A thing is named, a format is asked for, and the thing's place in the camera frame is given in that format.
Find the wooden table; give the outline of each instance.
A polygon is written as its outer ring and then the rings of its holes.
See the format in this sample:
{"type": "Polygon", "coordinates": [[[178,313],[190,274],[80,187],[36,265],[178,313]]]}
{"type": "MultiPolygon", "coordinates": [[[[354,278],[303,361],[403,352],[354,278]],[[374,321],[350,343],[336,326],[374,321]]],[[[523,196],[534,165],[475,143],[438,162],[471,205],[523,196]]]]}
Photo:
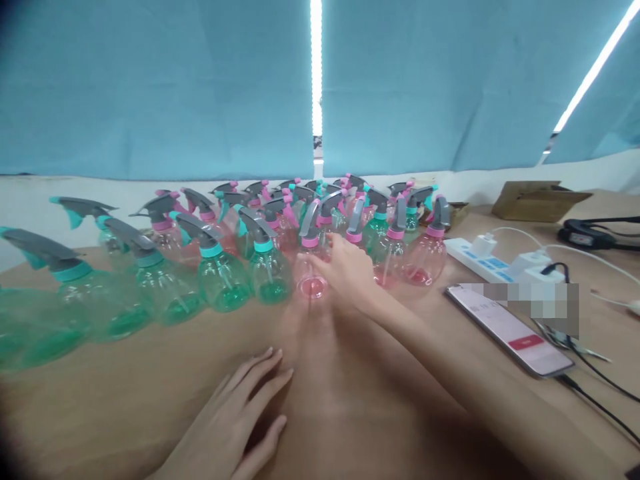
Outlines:
{"type": "MultiPolygon", "coordinates": [[[[638,197],[615,194],[613,204],[611,198],[598,192],[578,204],[571,216],[640,210],[638,197]]],[[[508,225],[528,230],[543,243],[555,243],[557,225],[505,222],[489,211],[475,208],[451,235],[473,240],[490,228],[508,225]]],[[[515,232],[496,235],[501,240],[497,256],[506,261],[533,249],[515,232]]],[[[96,249],[85,251],[90,263],[104,266],[96,249]]],[[[574,282],[589,280],[610,298],[640,298],[637,286],[608,267],[572,252],[550,253],[570,264],[574,282]]],[[[640,276],[637,254],[599,255],[640,276]]],[[[461,355],[474,352],[565,412],[621,471],[640,463],[640,451],[607,419],[557,382],[524,374],[441,294],[453,283],[480,281],[450,259],[426,296],[404,299],[404,291],[396,294],[425,321],[447,322],[461,355]]],[[[0,283],[55,288],[48,273],[26,265],[0,275],[0,283]]],[[[3,408],[19,452],[42,478],[145,478],[160,466],[224,375],[273,345],[285,352],[281,368],[294,366],[296,371],[265,415],[266,423],[282,411],[289,422],[277,456],[261,478],[529,478],[480,420],[462,409],[395,340],[365,318],[333,312],[330,300],[308,303],[294,297],[276,307],[252,301],[226,315],[208,310],[182,325],[151,325],[129,339],[87,344],[49,365],[6,375],[3,408]]],[[[615,361],[598,366],[640,392],[638,318],[594,299],[586,320],[587,345],[615,361]]],[[[572,377],[640,431],[640,406],[580,364],[572,377]]]]}

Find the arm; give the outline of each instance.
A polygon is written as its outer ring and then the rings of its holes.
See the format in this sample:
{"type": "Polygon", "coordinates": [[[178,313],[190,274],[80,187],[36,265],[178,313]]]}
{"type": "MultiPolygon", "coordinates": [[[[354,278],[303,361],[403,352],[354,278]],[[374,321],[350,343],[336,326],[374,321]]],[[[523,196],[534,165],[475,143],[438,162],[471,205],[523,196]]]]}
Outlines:
{"type": "Polygon", "coordinates": [[[314,261],[314,265],[340,300],[396,338],[540,478],[624,478],[610,458],[561,412],[509,376],[470,359],[468,353],[456,354],[454,340],[438,322],[425,322],[377,286],[371,260],[364,252],[338,235],[332,240],[331,263],[314,261]]]}

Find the white power strip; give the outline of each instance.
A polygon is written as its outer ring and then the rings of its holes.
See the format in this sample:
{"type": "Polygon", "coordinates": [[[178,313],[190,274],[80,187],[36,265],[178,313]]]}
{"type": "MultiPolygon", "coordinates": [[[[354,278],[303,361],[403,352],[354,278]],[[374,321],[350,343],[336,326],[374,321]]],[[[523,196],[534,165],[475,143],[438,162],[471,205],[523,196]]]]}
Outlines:
{"type": "Polygon", "coordinates": [[[536,260],[531,260],[534,253],[525,253],[509,265],[493,255],[480,257],[474,254],[470,242],[463,238],[445,240],[445,245],[450,256],[490,283],[562,283],[565,280],[565,276],[558,271],[552,271],[548,275],[540,274],[540,270],[551,263],[551,259],[546,256],[538,255],[536,260]],[[524,261],[535,262],[537,265],[513,274],[514,267],[524,261]]]}

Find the hand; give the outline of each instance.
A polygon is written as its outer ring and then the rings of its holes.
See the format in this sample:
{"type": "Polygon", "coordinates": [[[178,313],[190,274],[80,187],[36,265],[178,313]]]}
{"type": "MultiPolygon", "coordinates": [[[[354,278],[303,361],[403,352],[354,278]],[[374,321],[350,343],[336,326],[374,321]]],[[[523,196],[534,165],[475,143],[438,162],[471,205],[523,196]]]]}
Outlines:
{"type": "Polygon", "coordinates": [[[269,401],[289,382],[293,369],[264,384],[262,378],[282,359],[269,348],[228,375],[190,426],[153,480],[250,480],[273,456],[287,418],[280,415],[265,438],[243,456],[249,436],[269,401]]]}
{"type": "Polygon", "coordinates": [[[387,295],[373,278],[373,262],[364,251],[337,233],[327,236],[333,248],[331,262],[326,263],[313,255],[309,261],[345,305],[366,314],[372,299],[387,295]]]}

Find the vr headset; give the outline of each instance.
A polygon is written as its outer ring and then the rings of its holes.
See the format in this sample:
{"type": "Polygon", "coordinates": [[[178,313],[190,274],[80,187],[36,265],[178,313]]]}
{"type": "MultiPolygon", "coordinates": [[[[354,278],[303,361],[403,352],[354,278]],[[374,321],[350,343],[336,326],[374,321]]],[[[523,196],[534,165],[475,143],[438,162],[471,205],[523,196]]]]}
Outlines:
{"type": "Polygon", "coordinates": [[[558,231],[558,239],[574,247],[580,247],[586,250],[631,250],[640,251],[640,245],[625,245],[618,243],[618,240],[614,238],[611,233],[620,237],[628,238],[640,238],[640,233],[628,234],[617,233],[609,228],[598,225],[598,223],[607,222],[628,222],[628,223],[640,223],[640,217],[618,217],[618,218],[604,218],[604,219],[589,219],[589,220],[566,220],[563,227],[558,231]]]}

